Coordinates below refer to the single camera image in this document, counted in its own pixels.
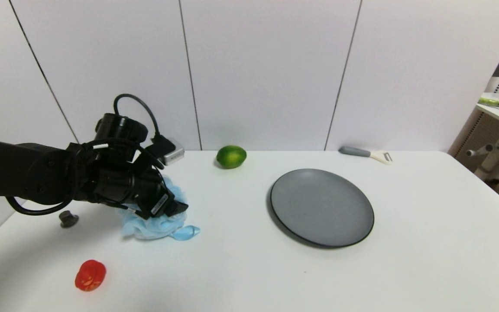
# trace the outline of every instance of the blue cloth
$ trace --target blue cloth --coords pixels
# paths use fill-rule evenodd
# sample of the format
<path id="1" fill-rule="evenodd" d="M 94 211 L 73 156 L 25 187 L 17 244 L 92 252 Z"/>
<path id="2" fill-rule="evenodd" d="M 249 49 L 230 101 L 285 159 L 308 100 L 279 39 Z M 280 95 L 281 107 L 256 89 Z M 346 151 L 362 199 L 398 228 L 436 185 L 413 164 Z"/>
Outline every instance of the blue cloth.
<path id="1" fill-rule="evenodd" d="M 178 186 L 174 185 L 166 176 L 164 176 L 163 180 L 167 184 L 168 189 L 175 194 L 176 200 L 188 203 L 184 192 Z M 137 210 L 137 205 L 127 204 L 127 206 Z M 123 228 L 120 232 L 125 237 L 134 235 L 137 239 L 158 239 L 169 236 L 177 241 L 187 241 L 200 233 L 199 227 L 194 227 L 193 225 L 183 227 L 187 217 L 186 211 L 175 214 L 172 217 L 164 214 L 159 218 L 149 218 L 147 220 L 125 209 L 117 208 L 117 213 L 121 216 L 123 223 Z"/>

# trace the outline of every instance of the round plate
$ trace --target round plate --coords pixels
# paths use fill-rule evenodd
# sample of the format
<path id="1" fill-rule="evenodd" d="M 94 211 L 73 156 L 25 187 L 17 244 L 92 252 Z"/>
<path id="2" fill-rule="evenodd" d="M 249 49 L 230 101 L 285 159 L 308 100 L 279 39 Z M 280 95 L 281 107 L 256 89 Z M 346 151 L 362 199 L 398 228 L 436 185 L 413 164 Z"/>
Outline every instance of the round plate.
<path id="1" fill-rule="evenodd" d="M 281 176 L 271 190 L 271 204 L 289 231 L 323 247 L 359 243 L 369 235 L 375 219 L 369 200 L 357 186 L 317 169 Z"/>

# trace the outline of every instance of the green lime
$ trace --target green lime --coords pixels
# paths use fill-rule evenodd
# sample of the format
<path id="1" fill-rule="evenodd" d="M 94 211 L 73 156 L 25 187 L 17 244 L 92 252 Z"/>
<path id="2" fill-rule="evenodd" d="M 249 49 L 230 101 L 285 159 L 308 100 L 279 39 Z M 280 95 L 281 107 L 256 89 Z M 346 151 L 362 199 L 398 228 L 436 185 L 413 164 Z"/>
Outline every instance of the green lime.
<path id="1" fill-rule="evenodd" d="M 231 169 L 240 166 L 246 156 L 246 151 L 240 146 L 229 145 L 218 150 L 217 161 L 223 168 Z"/>

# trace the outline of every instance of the red tomato slice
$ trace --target red tomato slice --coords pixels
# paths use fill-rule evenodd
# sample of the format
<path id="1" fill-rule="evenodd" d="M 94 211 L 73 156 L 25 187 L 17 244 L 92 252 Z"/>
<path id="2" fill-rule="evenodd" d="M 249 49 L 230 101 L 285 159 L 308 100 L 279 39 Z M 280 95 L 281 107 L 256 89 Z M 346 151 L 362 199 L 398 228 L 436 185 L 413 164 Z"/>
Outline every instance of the red tomato slice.
<path id="1" fill-rule="evenodd" d="M 101 285 L 105 273 L 107 273 L 105 265 L 95 260 L 88 260 L 81 265 L 75 279 L 75 285 L 85 292 L 90 292 Z"/>

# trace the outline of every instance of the plate rim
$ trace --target plate rim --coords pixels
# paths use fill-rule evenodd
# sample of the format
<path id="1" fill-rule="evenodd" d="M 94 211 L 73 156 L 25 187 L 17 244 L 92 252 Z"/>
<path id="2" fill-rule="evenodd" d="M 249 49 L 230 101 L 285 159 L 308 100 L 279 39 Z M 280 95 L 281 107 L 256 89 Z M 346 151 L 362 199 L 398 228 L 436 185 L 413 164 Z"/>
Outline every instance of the plate rim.
<path id="1" fill-rule="evenodd" d="M 290 229 L 289 227 L 287 227 L 287 225 L 285 225 L 285 223 L 282 221 L 282 219 L 277 214 L 277 212 L 275 210 L 275 205 L 273 205 L 273 190 L 275 189 L 275 185 L 277 184 L 277 182 L 279 182 L 279 180 L 282 179 L 283 176 L 285 176 L 287 174 L 290 174 L 292 172 L 300 171 L 300 170 L 315 170 L 315 171 L 322 171 L 322 172 L 327 172 L 327 173 L 330 173 L 330 174 L 334 174 L 335 176 L 338 176 L 339 178 L 342 178 L 342 179 L 346 180 L 347 182 L 349 182 L 350 184 L 352 184 L 353 186 L 355 186 L 355 188 L 358 189 L 363 194 L 365 200 L 367 201 L 367 203 L 369 204 L 369 207 L 371 208 L 371 212 L 372 212 L 372 216 L 373 216 L 373 222 L 371 223 L 371 228 L 369 229 L 369 231 L 367 232 L 367 234 L 364 237 L 362 237 L 362 239 L 360 239 L 358 241 L 355 241 L 355 243 L 345 244 L 345 245 L 326 245 L 326 244 L 322 244 L 322 243 L 317 243 L 316 241 L 312 241 L 311 239 L 307 239 L 307 238 L 299 235 L 298 233 L 295 233 L 292 229 Z M 300 169 L 291 170 L 289 172 L 286 172 L 282 176 L 279 176 L 279 178 L 276 179 L 276 181 L 271 186 L 271 191 L 269 192 L 269 203 L 271 204 L 271 211 L 273 212 L 273 214 L 275 215 L 275 217 L 277 218 L 277 220 L 281 223 L 281 225 L 283 225 L 283 227 L 285 227 L 285 229 L 287 229 L 288 231 L 290 231 L 290 233 L 293 233 L 295 236 L 299 237 L 300 239 L 303 239 L 304 241 L 307 241 L 309 243 L 315 244 L 315 245 L 317 245 L 319 247 L 342 248 L 342 247 L 348 247 L 348 246 L 355 245 L 357 243 L 362 242 L 364 239 L 366 239 L 369 236 L 369 234 L 371 234 L 371 232 L 373 231 L 373 227 L 375 227 L 375 211 L 374 211 L 373 205 L 371 204 L 371 201 L 369 200 L 369 198 L 367 197 L 367 195 L 365 193 L 363 193 L 363 191 L 360 188 L 358 188 L 357 185 L 353 184 L 350 180 L 344 178 L 343 176 L 335 174 L 334 172 L 329 172 L 329 171 L 322 170 L 322 169 L 300 168 Z"/>

